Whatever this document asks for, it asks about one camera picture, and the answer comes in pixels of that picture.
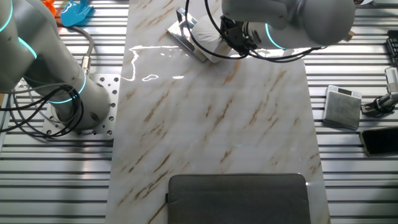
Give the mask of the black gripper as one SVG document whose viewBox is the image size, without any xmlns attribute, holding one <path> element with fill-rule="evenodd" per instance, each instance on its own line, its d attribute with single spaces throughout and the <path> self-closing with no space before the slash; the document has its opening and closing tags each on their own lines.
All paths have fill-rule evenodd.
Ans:
<svg viewBox="0 0 398 224">
<path fill-rule="evenodd" d="M 240 56 L 248 56 L 249 52 L 257 49 L 252 38 L 244 32 L 244 23 L 221 16 L 220 29 L 224 38 L 231 37 L 228 43 Z"/>
</svg>

